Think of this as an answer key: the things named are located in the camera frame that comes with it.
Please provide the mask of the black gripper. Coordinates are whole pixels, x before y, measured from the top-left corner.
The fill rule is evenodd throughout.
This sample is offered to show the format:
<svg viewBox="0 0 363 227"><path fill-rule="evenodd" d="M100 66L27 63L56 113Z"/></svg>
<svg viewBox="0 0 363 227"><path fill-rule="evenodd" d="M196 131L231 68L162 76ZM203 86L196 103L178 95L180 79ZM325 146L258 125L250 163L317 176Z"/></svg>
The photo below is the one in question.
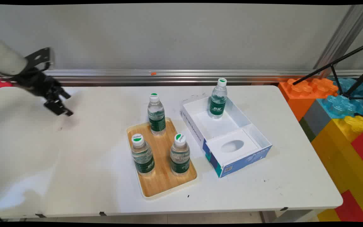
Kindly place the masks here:
<svg viewBox="0 0 363 227"><path fill-rule="evenodd" d="M47 101L44 106L56 115L65 114L67 116L73 115L73 112L65 107L59 96L65 99L71 98L61 86L60 82L52 76L46 75L41 71L26 71L24 73L11 77L12 82L22 89L27 90L31 94L43 97Z"/></svg>

